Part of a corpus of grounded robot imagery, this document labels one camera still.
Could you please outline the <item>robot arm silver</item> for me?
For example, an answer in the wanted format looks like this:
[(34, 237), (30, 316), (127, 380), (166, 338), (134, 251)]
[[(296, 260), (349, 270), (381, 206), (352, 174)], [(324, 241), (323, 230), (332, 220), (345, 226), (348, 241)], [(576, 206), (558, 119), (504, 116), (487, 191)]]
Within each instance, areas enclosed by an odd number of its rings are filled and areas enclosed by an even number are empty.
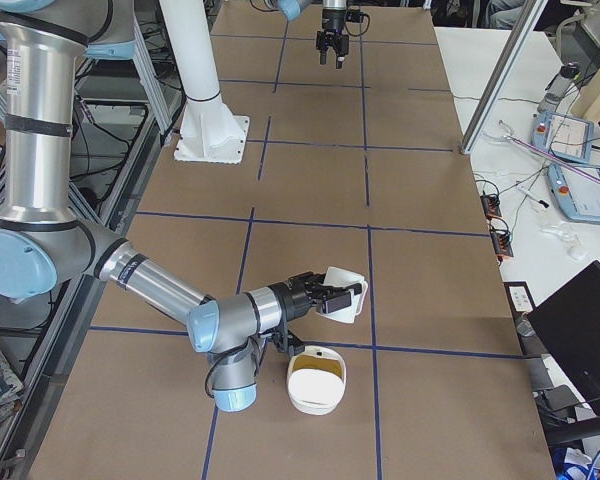
[[(293, 21), (308, 8), (309, 0), (264, 1), (258, 7), (254, 1), (250, 6), (259, 12), (280, 12), (287, 21)], [(349, 34), (347, 29), (348, 5), (346, 1), (324, 0), (321, 2), (321, 26), (316, 32), (315, 48), (319, 53), (319, 63), (327, 63), (328, 53), (335, 55), (335, 69), (340, 70), (349, 54)]]
[(0, 295), (29, 298), (79, 275), (114, 282), (186, 327), (207, 356), (205, 391), (218, 409), (237, 412), (255, 402), (262, 356), (273, 344), (291, 359), (293, 405), (327, 414), (344, 394), (344, 361), (304, 345), (288, 325), (310, 311), (352, 322), (367, 291), (363, 276), (330, 267), (217, 300), (69, 208), (76, 61), (132, 58), (135, 20), (130, 1), (0, 1), (7, 46)]

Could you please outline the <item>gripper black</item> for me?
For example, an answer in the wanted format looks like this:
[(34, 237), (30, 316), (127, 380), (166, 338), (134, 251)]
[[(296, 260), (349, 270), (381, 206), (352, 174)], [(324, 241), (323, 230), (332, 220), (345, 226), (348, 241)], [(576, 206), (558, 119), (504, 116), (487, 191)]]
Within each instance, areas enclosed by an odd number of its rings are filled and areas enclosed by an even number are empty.
[(312, 308), (323, 315), (339, 315), (340, 311), (353, 315), (356, 308), (352, 287), (328, 285), (325, 278), (325, 273), (305, 272), (269, 285), (280, 305), (282, 320), (303, 317)]
[(332, 48), (336, 55), (335, 68), (341, 69), (344, 57), (349, 53), (349, 36), (344, 33), (346, 24), (345, 7), (324, 7), (322, 9), (321, 29), (316, 33), (316, 50), (319, 63), (326, 64), (327, 51)]

